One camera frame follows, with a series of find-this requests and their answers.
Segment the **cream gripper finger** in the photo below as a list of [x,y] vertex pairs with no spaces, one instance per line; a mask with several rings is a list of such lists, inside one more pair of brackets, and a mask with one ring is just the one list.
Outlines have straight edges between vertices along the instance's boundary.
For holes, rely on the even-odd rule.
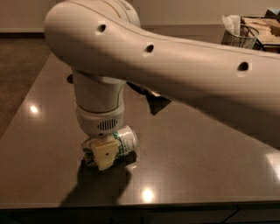
[[91,147],[94,161],[100,171],[105,171],[113,165],[118,152],[117,140],[94,139]]

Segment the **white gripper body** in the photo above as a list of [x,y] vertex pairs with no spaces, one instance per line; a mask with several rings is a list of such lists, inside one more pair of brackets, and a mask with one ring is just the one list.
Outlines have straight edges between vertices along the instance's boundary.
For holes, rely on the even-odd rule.
[[88,112],[77,106],[76,116],[80,128],[89,137],[109,135],[123,126],[124,104],[112,111],[102,113]]

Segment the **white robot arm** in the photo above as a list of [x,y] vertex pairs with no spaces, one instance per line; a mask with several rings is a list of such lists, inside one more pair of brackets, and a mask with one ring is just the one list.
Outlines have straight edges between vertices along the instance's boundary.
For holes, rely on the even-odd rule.
[[45,39],[72,68],[77,119],[91,137],[123,124],[129,82],[279,146],[280,60],[274,53],[145,31],[124,0],[58,3],[45,17]]

